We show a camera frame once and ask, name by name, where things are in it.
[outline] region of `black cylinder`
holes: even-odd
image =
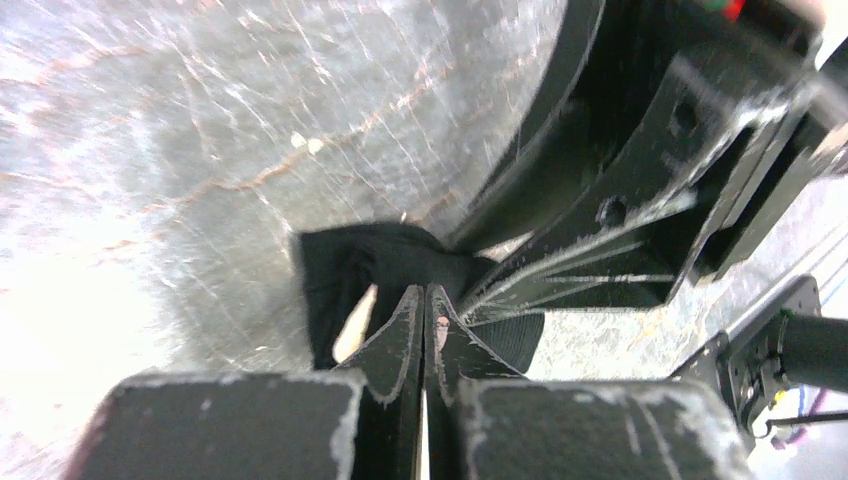
[[[848,392],[848,320],[791,315],[781,360],[792,383]]]

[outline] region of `gap in cloth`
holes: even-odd
[[[303,291],[315,369],[336,366],[333,344],[345,320],[372,284],[377,299],[365,338],[391,318],[410,285],[436,283],[459,300],[496,262],[447,251],[414,225],[375,223],[300,234]],[[471,327],[501,359],[520,372],[530,368],[544,328],[544,314],[527,314]]]

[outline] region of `marble surface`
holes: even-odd
[[[128,375],[308,369],[292,232],[453,229],[565,6],[0,3],[0,477]]]

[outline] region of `black fabric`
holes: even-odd
[[[410,285],[437,283],[459,299],[495,262],[448,252],[426,230],[382,223],[302,233],[301,261],[315,368],[329,369],[333,344],[365,291],[377,285],[366,336],[391,317]],[[539,344],[544,315],[532,314],[471,330],[504,361],[526,372]]]

